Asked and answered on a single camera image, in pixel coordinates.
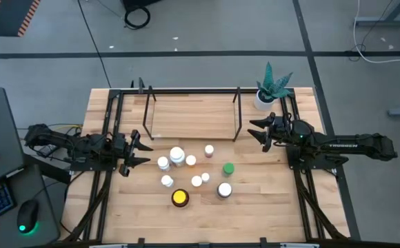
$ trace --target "white bottle cap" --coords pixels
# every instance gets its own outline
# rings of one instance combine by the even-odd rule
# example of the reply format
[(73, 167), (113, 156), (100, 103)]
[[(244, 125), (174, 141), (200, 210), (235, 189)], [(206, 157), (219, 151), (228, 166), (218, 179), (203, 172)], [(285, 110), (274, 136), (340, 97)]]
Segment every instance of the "white bottle cap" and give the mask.
[(222, 197), (228, 197), (232, 193), (232, 187), (229, 183), (222, 183), (219, 186), (219, 194)]
[(191, 180), (192, 186), (198, 187), (201, 185), (202, 180), (200, 176), (193, 176)]
[(168, 159), (165, 156), (162, 156), (157, 160), (157, 164), (160, 168), (165, 168), (168, 166)]
[(209, 181), (209, 174), (208, 173), (203, 173), (201, 175), (201, 179), (204, 183), (207, 183)]
[(212, 154), (214, 152), (214, 147), (211, 145), (206, 145), (205, 146), (205, 153), (207, 154)]
[(172, 182), (173, 182), (173, 179), (168, 175), (161, 177), (161, 184), (163, 184), (165, 186), (168, 186), (168, 187), (171, 186)]
[(195, 165), (196, 161), (197, 160), (196, 160), (194, 155), (189, 155), (189, 156), (186, 157), (186, 164), (187, 165)]
[(180, 147), (173, 147), (170, 152), (170, 156), (173, 159), (178, 159), (183, 156), (183, 150)]

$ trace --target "wooden tabletop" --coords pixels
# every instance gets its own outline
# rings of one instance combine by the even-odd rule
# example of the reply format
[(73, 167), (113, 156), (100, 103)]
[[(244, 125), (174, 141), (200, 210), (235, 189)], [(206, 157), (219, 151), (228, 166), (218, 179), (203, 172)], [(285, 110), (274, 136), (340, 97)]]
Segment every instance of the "wooden tabletop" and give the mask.
[[(297, 87), (294, 90), (300, 117), (313, 125), (317, 132), (322, 132), (313, 89)], [(168, 97), (156, 94), (157, 101)], [(229, 97), (232, 101), (233, 95), (184, 94), (173, 97)], [(256, 110), (253, 98), (252, 94), (241, 95), (243, 128), (233, 143), (227, 140), (178, 138), (156, 138), (151, 141), (141, 126), (146, 96), (126, 95), (119, 132), (129, 136), (133, 129), (139, 130), (141, 142), (154, 151), (137, 151), (137, 156), (152, 160), (132, 169), (129, 177), (124, 178), (118, 172), (113, 174), (103, 242), (136, 243), (138, 238), (145, 238), (146, 242), (152, 243), (259, 242), (260, 237), (266, 237), (268, 242), (304, 241), (297, 189), (293, 172), (288, 167), (286, 151), (272, 146), (268, 153), (263, 153), (260, 144), (246, 131), (248, 128), (257, 129), (249, 124), (249, 120), (265, 118), (269, 114)], [(84, 134), (101, 133), (107, 99), (108, 90), (92, 90), (83, 125)], [(116, 105), (113, 105), (112, 119)], [(274, 103), (272, 111), (281, 114), (280, 102)], [(198, 127), (193, 125), (191, 128), (195, 131)], [(206, 158), (203, 154), (208, 144), (215, 148), (212, 158)], [(193, 168), (173, 167), (167, 173), (162, 172), (157, 167), (157, 159), (169, 156), (174, 146), (182, 147), (187, 155), (195, 155), (197, 164)], [(224, 178), (221, 168), (227, 162), (234, 163), (235, 173)], [(190, 184), (191, 178), (203, 172), (210, 174), (210, 181), (194, 188)], [(338, 230), (348, 236), (336, 179), (322, 170), (314, 170), (312, 173), (321, 209)], [(174, 178), (173, 188), (161, 184), (161, 177), (165, 174)], [(77, 225), (88, 207), (92, 178), (93, 172), (86, 172), (70, 186), (63, 213), (63, 223), (68, 229)], [(221, 182), (232, 185), (232, 195), (225, 200), (220, 199), (216, 193)], [(171, 203), (171, 194), (178, 188), (190, 194), (190, 202), (184, 208), (177, 208)], [(308, 212), (313, 236), (317, 237), (309, 207)], [(92, 237), (95, 237), (99, 213), (94, 216)]]

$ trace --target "white cable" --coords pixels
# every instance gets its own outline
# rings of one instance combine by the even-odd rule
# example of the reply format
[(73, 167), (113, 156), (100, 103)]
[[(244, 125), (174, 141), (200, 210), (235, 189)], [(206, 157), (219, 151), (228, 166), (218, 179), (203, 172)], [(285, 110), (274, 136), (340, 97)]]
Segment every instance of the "white cable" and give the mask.
[(360, 49), (358, 48), (357, 45), (357, 37), (356, 37), (356, 26), (357, 26), (357, 18), (359, 16), (359, 8), (361, 5), (361, 0), (358, 0), (358, 10), (357, 10), (357, 15), (354, 17), (354, 23), (353, 23), (353, 41), (354, 41), (354, 46), (357, 48), (357, 51), (359, 53), (359, 55), (361, 55), (361, 57), (370, 63), (390, 63), (390, 62), (400, 62), (400, 59), (393, 59), (393, 60), (389, 60), (389, 61), (371, 61), (370, 59), (367, 59), (364, 57), (364, 55), (361, 53)]

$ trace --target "yellow cap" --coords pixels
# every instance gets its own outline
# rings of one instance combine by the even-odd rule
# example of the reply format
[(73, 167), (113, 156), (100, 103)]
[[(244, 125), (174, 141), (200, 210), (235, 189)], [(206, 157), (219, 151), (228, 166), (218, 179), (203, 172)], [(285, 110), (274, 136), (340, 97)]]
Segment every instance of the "yellow cap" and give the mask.
[(175, 203), (179, 203), (179, 204), (184, 203), (186, 200), (186, 193), (181, 190), (177, 190), (172, 195), (172, 199), (174, 200)]

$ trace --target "white plant pot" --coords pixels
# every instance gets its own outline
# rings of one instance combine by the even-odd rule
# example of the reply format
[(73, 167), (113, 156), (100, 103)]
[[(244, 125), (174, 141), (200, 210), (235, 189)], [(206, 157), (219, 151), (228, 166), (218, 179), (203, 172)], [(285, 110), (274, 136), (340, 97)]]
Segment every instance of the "white plant pot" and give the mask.
[(272, 102), (270, 102), (270, 103), (265, 103), (258, 97), (258, 93), (259, 92), (260, 91), (257, 91), (257, 94), (255, 95), (255, 99), (254, 99), (255, 108), (257, 108), (258, 110), (261, 110), (261, 111), (269, 111), (269, 110), (271, 110), (275, 99), (273, 99)]

